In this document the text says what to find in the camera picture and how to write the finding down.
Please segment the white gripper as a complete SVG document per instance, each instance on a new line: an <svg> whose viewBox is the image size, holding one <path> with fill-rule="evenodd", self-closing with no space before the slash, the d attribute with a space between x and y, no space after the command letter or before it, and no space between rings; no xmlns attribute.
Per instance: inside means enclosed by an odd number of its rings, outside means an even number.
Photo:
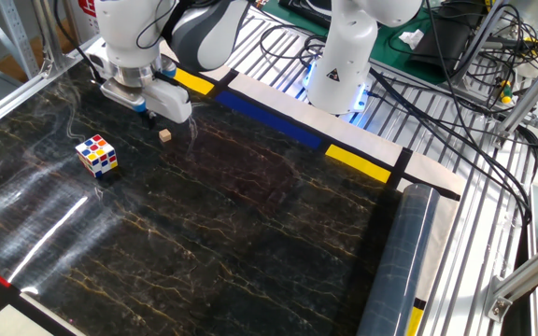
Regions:
<svg viewBox="0 0 538 336"><path fill-rule="evenodd" d="M144 67L126 68L108 60L103 51L87 56L105 80L100 87L102 94L134 112L146 113L151 130L156 126L156 115L175 123L183 123L191 116L188 92L169 82L177 67L168 57L160 55Z"/></svg>

